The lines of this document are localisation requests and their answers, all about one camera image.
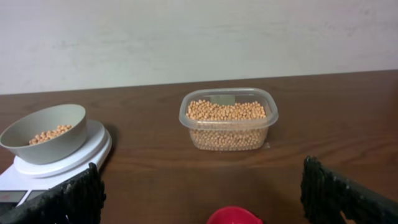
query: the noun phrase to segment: rectangular container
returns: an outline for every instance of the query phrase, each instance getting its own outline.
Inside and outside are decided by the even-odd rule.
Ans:
[[[221,105],[258,102],[266,117],[245,120],[195,120],[187,116],[191,101],[206,100]],[[188,94],[180,108],[180,122],[189,128],[193,144],[203,150],[242,151],[264,144],[268,127],[278,120],[278,110],[271,95],[258,88],[219,88]]]

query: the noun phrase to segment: white wall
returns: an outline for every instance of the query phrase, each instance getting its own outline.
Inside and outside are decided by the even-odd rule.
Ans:
[[[0,94],[394,68],[397,0],[0,1]]]

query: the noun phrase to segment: red cup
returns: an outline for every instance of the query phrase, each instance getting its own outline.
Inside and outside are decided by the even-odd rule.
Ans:
[[[206,224],[262,224],[262,221],[244,208],[228,206],[213,213]]]

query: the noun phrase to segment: brown table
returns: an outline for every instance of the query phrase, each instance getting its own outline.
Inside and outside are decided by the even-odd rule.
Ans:
[[[195,149],[178,121],[182,98],[241,86],[275,99],[280,116],[270,128],[271,148]],[[308,223],[299,201],[307,155],[398,201],[398,71],[0,96],[0,130],[62,103],[83,105],[112,135],[102,223],[205,223],[226,205],[267,223]],[[12,159],[0,150],[0,172]]]

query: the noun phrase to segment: kitchen scale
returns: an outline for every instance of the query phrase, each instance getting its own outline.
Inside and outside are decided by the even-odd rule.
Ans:
[[[36,165],[15,157],[0,175],[0,216],[88,168],[99,169],[112,146],[112,138],[98,121],[87,121],[88,137],[73,154],[56,162]]]

